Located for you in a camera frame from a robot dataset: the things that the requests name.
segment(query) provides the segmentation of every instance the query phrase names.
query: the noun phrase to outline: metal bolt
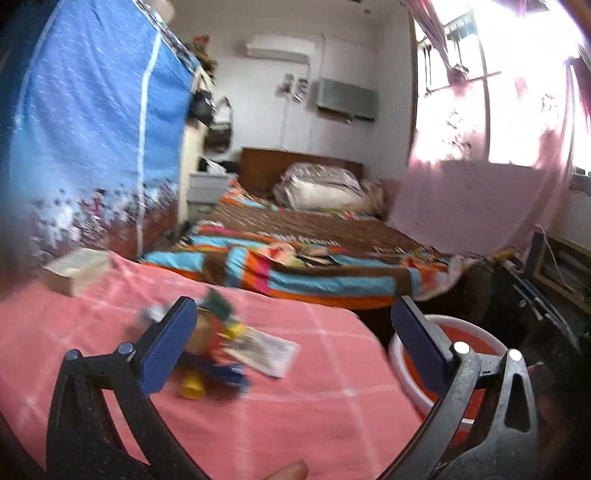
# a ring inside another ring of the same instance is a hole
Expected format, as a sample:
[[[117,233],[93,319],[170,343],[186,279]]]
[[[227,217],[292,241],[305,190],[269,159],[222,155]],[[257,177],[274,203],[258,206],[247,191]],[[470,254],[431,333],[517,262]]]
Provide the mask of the metal bolt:
[[[117,349],[117,351],[121,354],[121,355],[129,355],[131,352],[134,351],[134,344],[133,343],[122,343],[121,345],[119,345],[119,348]]]
[[[453,344],[453,349],[461,355],[466,355],[470,351],[470,345],[466,342],[456,342]]]
[[[511,350],[509,350],[509,357],[514,362],[520,362],[523,358],[523,355],[521,355],[521,352],[519,350],[515,350],[514,348],[512,348]]]
[[[68,350],[66,352],[66,360],[76,360],[78,358],[78,350]]]

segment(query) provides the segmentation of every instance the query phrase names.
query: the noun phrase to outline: blue gripper pad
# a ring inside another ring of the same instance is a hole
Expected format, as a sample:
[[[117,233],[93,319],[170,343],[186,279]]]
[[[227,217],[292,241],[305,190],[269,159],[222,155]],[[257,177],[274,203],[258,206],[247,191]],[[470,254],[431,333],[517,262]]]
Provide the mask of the blue gripper pad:
[[[410,297],[402,297],[392,306],[392,326],[425,387],[444,397],[452,381],[451,340],[424,317]]]
[[[197,304],[180,297],[160,323],[148,328],[132,359],[146,396],[162,390],[197,325]]]

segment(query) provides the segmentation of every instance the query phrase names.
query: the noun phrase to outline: air conditioner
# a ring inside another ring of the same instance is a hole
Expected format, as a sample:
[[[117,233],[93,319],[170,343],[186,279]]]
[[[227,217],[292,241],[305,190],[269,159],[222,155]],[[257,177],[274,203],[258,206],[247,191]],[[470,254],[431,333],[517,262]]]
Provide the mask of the air conditioner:
[[[246,42],[246,55],[256,59],[309,63],[315,51],[316,44],[303,38],[257,35]]]

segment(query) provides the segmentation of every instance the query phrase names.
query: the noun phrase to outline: handbag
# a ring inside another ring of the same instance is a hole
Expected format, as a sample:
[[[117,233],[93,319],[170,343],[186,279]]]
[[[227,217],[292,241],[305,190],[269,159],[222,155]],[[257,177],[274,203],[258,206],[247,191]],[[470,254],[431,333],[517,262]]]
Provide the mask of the handbag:
[[[213,122],[215,109],[216,106],[213,103],[212,93],[206,90],[198,90],[191,98],[189,118],[194,118],[206,127],[209,127]]]

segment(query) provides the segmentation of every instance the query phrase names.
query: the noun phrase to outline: white bucket rim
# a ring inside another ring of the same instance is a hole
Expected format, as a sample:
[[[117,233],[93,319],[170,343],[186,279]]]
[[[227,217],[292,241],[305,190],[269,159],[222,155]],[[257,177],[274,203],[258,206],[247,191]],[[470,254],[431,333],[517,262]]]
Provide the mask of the white bucket rim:
[[[482,340],[489,345],[497,355],[504,355],[507,351],[507,347],[498,338],[473,323],[447,315],[430,314],[425,315],[425,318],[437,325],[457,328],[458,330],[462,330],[467,334]],[[401,382],[402,390],[421,414],[427,416],[429,411],[433,408],[433,401],[419,388],[408,371],[406,362],[404,361],[404,346],[402,345],[400,337],[398,337],[398,334],[396,333],[390,342],[388,356],[390,359],[390,365]],[[473,424],[474,420],[472,419],[462,419],[459,430],[467,433],[470,431]]]

